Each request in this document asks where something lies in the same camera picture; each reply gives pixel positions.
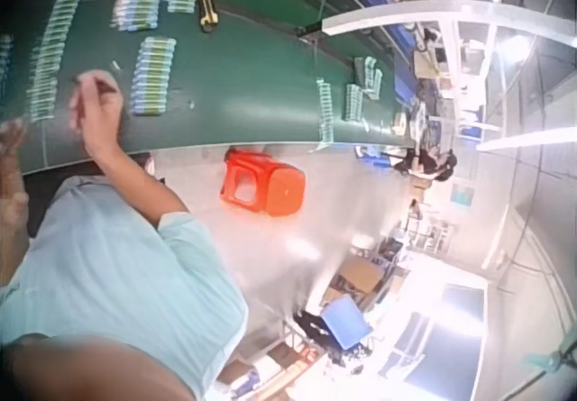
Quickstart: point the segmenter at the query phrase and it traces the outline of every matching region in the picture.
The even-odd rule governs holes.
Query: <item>hand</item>
[[[78,77],[78,86],[69,102],[69,125],[82,137],[91,158],[119,150],[122,107],[120,87],[108,72],[89,70]]]
[[[3,231],[18,231],[28,221],[28,195],[23,190],[17,156],[25,135],[22,119],[0,126],[0,227]]]
[[[26,126],[22,119],[2,123],[0,125],[0,157],[15,157],[25,135]]]

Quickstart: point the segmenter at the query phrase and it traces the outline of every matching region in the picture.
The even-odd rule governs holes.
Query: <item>red stool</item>
[[[253,212],[270,216],[294,214],[303,204],[305,174],[264,153],[234,150],[226,157],[226,177],[221,198]],[[252,201],[236,196],[241,182],[251,180],[256,186]]]

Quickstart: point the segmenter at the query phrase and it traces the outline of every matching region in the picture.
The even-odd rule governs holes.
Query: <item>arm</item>
[[[422,173],[424,171],[423,166],[418,163],[418,155],[414,156],[411,161],[411,170],[416,173]]]
[[[123,97],[114,78],[102,70],[78,77],[70,101],[70,125],[82,135],[86,151],[126,202],[158,227],[164,214],[187,212],[180,199],[142,170],[117,140]]]
[[[141,169],[120,147],[97,153],[94,160],[126,202],[155,227],[164,214],[188,212],[174,192]]]
[[[0,286],[10,282],[28,251],[28,195],[16,153],[24,134],[22,121],[0,131]]]

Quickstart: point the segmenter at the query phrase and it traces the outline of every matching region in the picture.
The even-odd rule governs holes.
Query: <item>green surface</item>
[[[5,116],[25,111],[30,52],[50,15],[50,0],[41,2],[43,5],[23,11],[14,23],[14,73]],[[243,7],[258,10],[271,2],[274,0],[245,0]],[[309,11],[298,6],[299,2],[279,0],[290,8],[290,17],[295,18],[291,23],[302,23],[296,19],[305,21],[309,17]],[[121,136],[128,151],[198,144],[318,141],[317,77],[332,85],[336,141],[395,142],[383,133],[390,126],[394,108],[391,68],[381,66],[381,101],[365,97],[366,122],[346,123],[341,116],[345,85],[353,81],[352,68],[295,37],[230,14],[221,14],[217,29],[205,35],[198,27],[196,14],[169,14],[166,3],[160,6],[158,30],[118,32],[110,27],[113,5],[114,0],[83,0],[78,7],[59,72],[55,118],[31,125],[30,138],[23,148],[25,171],[85,158],[68,129],[66,103],[74,88],[72,79],[86,69],[111,69],[116,60],[122,69],[117,78],[127,100],[140,43],[150,35],[177,40],[168,112],[160,117],[131,116]],[[277,14],[270,17],[279,18]],[[352,50],[350,59],[356,54],[357,50]]]

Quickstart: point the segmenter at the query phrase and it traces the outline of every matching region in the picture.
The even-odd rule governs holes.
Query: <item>blue crate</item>
[[[348,295],[327,306],[321,317],[344,350],[350,349],[372,332],[361,310]]]

